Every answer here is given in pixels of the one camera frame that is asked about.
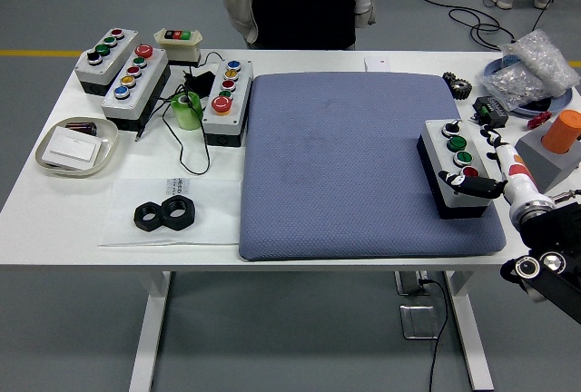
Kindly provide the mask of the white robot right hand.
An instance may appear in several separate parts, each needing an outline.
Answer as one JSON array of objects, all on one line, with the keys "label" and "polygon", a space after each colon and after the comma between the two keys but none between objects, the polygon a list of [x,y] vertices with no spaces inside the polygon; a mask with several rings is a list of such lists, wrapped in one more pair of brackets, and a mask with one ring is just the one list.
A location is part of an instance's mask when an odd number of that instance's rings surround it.
[{"label": "white robot right hand", "polygon": [[480,133],[495,149],[502,180],[495,181],[448,171],[440,171],[439,178],[452,190],[466,195],[484,199],[496,199],[503,195],[512,211],[522,210],[529,206],[554,209],[555,202],[538,190],[531,172],[517,149],[505,142],[501,135],[490,126],[482,126]]}]

